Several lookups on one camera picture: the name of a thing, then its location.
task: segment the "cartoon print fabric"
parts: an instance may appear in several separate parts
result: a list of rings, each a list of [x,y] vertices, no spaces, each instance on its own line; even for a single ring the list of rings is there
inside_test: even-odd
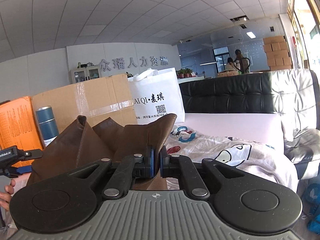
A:
[[[297,191],[298,176],[294,164],[272,146],[233,137],[212,137],[190,127],[173,127],[166,143],[168,154],[188,156],[193,162],[212,158],[230,166],[282,184]],[[176,179],[167,179],[169,189],[178,189]]]

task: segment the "sofa backrest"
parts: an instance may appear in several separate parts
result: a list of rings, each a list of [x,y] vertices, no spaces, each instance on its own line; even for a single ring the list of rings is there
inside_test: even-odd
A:
[[[186,113],[279,113],[283,124],[295,131],[320,129],[320,89],[311,70],[186,82],[180,90]]]

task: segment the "clear packing tape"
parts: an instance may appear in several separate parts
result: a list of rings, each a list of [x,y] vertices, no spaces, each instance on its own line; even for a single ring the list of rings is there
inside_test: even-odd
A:
[[[79,101],[76,101],[78,112],[80,115],[84,115],[87,118],[115,112],[124,108],[128,108],[130,106],[133,106],[133,100],[128,100],[128,101],[123,101],[110,106],[104,106],[95,110],[89,110],[89,105],[88,105],[87,97],[84,90],[84,82],[77,84],[75,94],[76,94],[76,98],[79,99]]]

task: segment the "qr code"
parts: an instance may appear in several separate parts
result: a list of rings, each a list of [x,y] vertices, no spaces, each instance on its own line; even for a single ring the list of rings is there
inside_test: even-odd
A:
[[[164,105],[156,106],[157,114],[165,114],[167,111],[165,110]]]

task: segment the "crosshair logo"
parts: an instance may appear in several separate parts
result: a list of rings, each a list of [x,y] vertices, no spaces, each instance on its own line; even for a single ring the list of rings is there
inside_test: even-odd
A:
[[[154,193],[154,194],[152,194],[152,196],[153,196],[154,198],[158,198],[158,197],[160,197],[161,195],[160,195],[159,193]]]

